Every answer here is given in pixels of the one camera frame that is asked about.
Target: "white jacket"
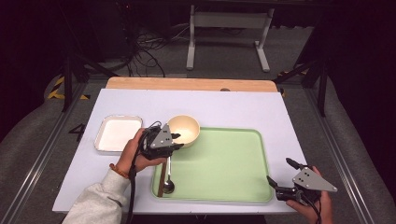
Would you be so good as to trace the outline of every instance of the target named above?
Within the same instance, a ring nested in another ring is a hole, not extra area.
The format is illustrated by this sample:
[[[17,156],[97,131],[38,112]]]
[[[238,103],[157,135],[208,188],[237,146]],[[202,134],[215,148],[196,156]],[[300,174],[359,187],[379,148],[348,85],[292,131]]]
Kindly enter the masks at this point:
[[[102,183],[94,184],[82,191],[63,224],[120,224],[122,207],[128,205],[123,192],[129,184],[129,179],[110,169]]]

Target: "white tray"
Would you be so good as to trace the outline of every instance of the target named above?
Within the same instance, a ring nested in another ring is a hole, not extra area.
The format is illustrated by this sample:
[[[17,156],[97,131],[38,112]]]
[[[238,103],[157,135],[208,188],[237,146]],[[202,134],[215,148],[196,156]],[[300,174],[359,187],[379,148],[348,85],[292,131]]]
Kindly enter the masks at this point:
[[[96,136],[95,148],[99,151],[123,151],[128,140],[142,127],[143,120],[137,116],[112,115],[102,121]]]

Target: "metal rail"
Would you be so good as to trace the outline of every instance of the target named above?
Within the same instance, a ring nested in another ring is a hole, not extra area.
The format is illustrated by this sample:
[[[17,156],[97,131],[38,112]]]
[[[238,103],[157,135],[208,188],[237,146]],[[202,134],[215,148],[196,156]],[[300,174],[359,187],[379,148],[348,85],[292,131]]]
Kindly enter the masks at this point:
[[[315,110],[316,117],[318,122],[326,135],[328,143],[330,145],[330,153],[332,155],[332,159],[337,167],[338,173],[340,174],[344,185],[346,187],[346,191],[352,201],[353,206],[358,214],[359,220],[361,223],[371,224],[375,223],[370,211],[363,200],[361,195],[361,191],[359,190],[355,178],[353,177],[352,173],[349,171],[347,166],[347,162],[344,159],[344,156],[341,152],[340,147],[338,146],[333,134],[332,130],[327,122],[326,118],[323,118],[320,115],[320,112],[317,107],[317,98],[312,89],[305,89],[305,94],[308,98],[309,103],[311,104],[312,108]]]
[[[25,180],[23,181],[20,190],[18,191],[17,195],[15,196],[13,202],[11,203],[10,207],[8,208],[5,216],[1,220],[1,224],[12,224],[15,223],[19,214],[21,213],[22,208],[26,204],[30,194],[32,193],[33,189],[35,188],[35,184],[38,181],[38,178],[44,171],[48,160],[50,159],[50,155],[52,154],[53,149],[55,148],[55,144],[59,138],[60,132],[63,129],[65,123],[70,117],[71,112],[73,111],[74,107],[77,104],[79,96],[83,93],[86,83],[78,83],[76,85],[76,89],[74,90],[73,94],[73,101],[69,108],[61,113],[60,117],[55,123],[51,133],[49,134],[49,138],[47,142],[41,149],[40,154],[38,155],[37,159],[35,160],[34,165],[28,172]]]

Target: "metal bracket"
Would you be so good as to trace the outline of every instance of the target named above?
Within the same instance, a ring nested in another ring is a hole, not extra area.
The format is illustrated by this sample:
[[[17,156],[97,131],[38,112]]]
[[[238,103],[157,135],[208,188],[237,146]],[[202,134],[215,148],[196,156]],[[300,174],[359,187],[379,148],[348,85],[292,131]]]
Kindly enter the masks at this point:
[[[160,132],[154,138],[154,141],[152,141],[151,147],[153,147],[153,148],[170,147],[172,145],[173,145],[173,139],[172,139],[171,130],[169,129],[168,124],[164,124],[163,128],[160,130]]]
[[[317,175],[314,171],[305,167],[297,176],[293,179],[293,182],[305,189],[312,190],[326,190],[330,192],[336,192],[338,188],[333,186],[327,180],[323,179],[320,175]]]

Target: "hand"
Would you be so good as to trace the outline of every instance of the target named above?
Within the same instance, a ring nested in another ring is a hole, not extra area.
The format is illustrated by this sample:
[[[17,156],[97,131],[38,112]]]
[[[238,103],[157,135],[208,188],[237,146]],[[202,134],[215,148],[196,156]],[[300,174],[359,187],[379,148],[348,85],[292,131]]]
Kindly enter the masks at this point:
[[[122,151],[119,162],[117,162],[117,168],[127,175],[131,169],[132,160],[134,159],[134,154],[137,151],[139,139],[142,136],[144,130],[144,128],[139,129],[139,131],[137,131],[137,133],[134,135],[134,138],[128,141],[124,150]],[[149,161],[144,156],[138,155],[134,165],[136,166],[136,171],[139,172],[148,166],[159,165],[164,162],[166,162],[166,158],[159,158]]]
[[[314,166],[314,172],[321,176],[319,170]],[[321,212],[320,216],[322,224],[332,224],[332,199],[329,196],[329,192],[322,191],[320,196]],[[294,200],[286,201],[286,204],[301,213],[309,224],[315,224],[318,220],[318,215],[311,206],[305,206],[297,203]],[[315,207],[319,210],[319,201],[315,202]]]

